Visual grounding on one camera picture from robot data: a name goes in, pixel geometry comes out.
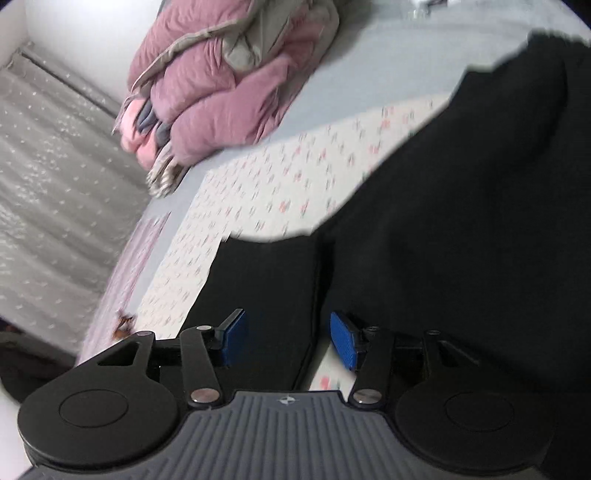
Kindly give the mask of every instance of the gray ribbed plate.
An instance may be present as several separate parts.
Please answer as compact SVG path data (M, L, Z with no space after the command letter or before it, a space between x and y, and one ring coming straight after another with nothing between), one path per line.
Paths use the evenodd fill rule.
M115 472L30 470L22 480L469 480L407 451L378 413L336 392L238 392L195 411L177 436L141 463ZM544 480L534 469L489 479Z

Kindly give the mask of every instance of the curtain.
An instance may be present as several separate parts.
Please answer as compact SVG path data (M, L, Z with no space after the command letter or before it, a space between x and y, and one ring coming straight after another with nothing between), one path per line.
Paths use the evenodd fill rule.
M0 316L71 353L148 202L117 110L32 44L0 70Z

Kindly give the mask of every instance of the brown object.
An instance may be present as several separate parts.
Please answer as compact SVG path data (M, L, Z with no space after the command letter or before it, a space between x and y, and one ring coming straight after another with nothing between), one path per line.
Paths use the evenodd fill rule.
M113 332L113 340L123 340L129 337L132 333L135 324L135 315L127 315L119 311L119 324Z

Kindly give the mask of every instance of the pink blanket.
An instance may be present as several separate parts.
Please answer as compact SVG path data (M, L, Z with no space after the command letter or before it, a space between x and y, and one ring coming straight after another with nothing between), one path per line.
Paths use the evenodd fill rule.
M265 0L256 1L260 6ZM172 0L135 55L129 87L152 75L151 88L144 83L135 91L150 96L158 124L172 124L171 151L179 165L192 166L216 150L253 144L272 132L336 34L332 0L301 0L281 25L270 58L252 71L236 72L225 60L223 35L189 42L166 63L187 34L239 21L250 8L250 0ZM119 128L124 148L132 145L149 170L158 148L154 134L136 130L137 102L143 104L131 102ZM146 145L137 148L138 138Z

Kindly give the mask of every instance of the silver screw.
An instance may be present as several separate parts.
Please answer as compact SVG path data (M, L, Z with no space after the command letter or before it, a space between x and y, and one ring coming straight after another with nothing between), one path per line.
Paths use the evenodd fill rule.
M191 392L191 400L195 403L213 403L220 398L220 392L214 388L199 388Z
M362 405L374 405L382 399L382 394L372 388L362 388L353 394L353 399Z

